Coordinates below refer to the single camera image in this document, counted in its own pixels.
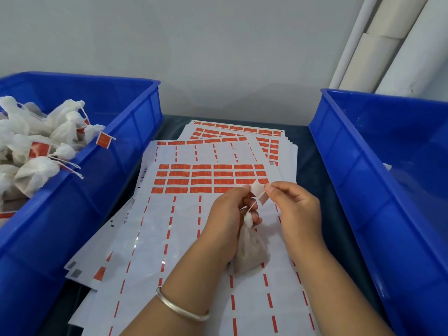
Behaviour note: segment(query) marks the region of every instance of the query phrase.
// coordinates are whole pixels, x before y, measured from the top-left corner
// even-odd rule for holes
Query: red tag
[[[48,153],[50,153],[50,145],[33,141],[28,157],[31,159],[36,157],[46,157]]]
[[[96,140],[96,144],[101,147],[104,147],[105,149],[108,149],[112,139],[115,138],[113,138],[110,135],[107,135],[106,133],[100,132],[100,134],[98,135],[98,139]]]
[[[17,211],[2,212],[2,213],[0,213],[0,219],[9,219],[9,218],[11,218],[12,216],[14,216],[14,214],[15,214],[16,212],[17,212]]]

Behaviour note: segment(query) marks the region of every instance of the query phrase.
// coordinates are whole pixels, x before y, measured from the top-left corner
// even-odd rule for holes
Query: blue storage bin
[[[394,331],[448,335],[448,103],[322,90],[309,128]]]
[[[148,79],[20,73],[0,79],[0,96],[50,112],[84,100],[92,124],[116,138],[95,140],[74,163],[84,179],[60,171],[0,229],[0,330],[33,335],[57,297],[63,266],[97,231],[162,122],[158,86]]]

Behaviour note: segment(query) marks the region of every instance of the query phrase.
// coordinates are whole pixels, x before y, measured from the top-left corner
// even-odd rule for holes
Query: silver bangle
[[[210,315],[207,313],[205,316],[199,316],[192,314],[191,312],[188,312],[187,310],[184,310],[180,307],[178,307],[176,304],[171,303],[168,299],[165,298],[165,296],[160,292],[160,287],[158,287],[155,290],[155,294],[157,297],[162,301],[163,304],[165,304],[168,308],[170,308],[172,311],[174,311],[176,314],[187,317],[188,319],[192,319],[193,321],[198,322],[204,322],[207,321]]]

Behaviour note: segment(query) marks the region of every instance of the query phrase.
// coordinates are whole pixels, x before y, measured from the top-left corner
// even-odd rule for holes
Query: right hand
[[[267,195],[280,208],[281,227],[289,257],[297,257],[326,248],[322,237],[319,199],[302,186],[276,181],[264,187]]]

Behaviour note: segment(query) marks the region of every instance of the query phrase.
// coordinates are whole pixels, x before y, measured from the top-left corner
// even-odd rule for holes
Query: qr code
[[[73,269],[73,267],[76,265],[76,262],[73,261],[69,264],[69,266],[67,267],[69,270]]]
[[[78,278],[79,275],[81,275],[81,273],[82,273],[82,270],[76,269],[75,271],[73,271],[73,273],[70,275],[70,277]]]

